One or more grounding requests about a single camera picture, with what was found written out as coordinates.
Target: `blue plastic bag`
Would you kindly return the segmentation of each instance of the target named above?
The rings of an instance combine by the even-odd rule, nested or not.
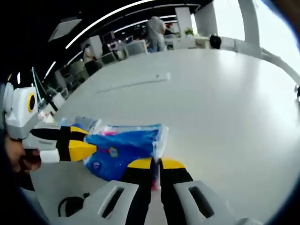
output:
[[[84,162],[94,175],[105,180],[120,180],[127,166],[140,158],[153,157],[155,143],[160,139],[161,125],[117,127],[121,133],[89,135],[85,141],[97,146],[97,151]]]

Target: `desk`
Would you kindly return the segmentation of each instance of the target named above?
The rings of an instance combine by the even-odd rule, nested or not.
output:
[[[171,73],[166,82],[97,93],[135,77]],[[266,222],[300,170],[295,82],[266,61],[222,50],[174,50],[104,67],[55,114],[110,124],[170,128],[165,155],[213,188],[239,217]]]

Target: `ceiling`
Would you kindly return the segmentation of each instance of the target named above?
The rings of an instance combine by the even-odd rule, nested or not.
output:
[[[2,34],[5,34],[1,37],[4,48],[2,54],[5,55],[2,57],[4,62],[2,62],[1,78],[7,77],[12,72],[21,71],[21,74],[27,74],[32,66],[36,68],[38,76],[43,78],[54,61],[57,63],[53,71],[76,55],[80,51],[80,43],[90,36],[103,35],[128,24],[149,19],[152,15],[174,15],[176,6],[171,4],[188,4],[191,13],[194,13],[212,0],[153,0],[136,5],[99,22],[65,49],[66,45],[91,23],[120,7],[137,1],[85,0],[84,4],[79,4],[74,0],[52,0],[47,3],[29,0],[22,3],[8,3],[6,11],[10,12],[9,16],[1,15],[4,29]],[[163,5],[168,6],[133,13]],[[56,26],[68,17],[82,20],[67,35],[48,42]]]

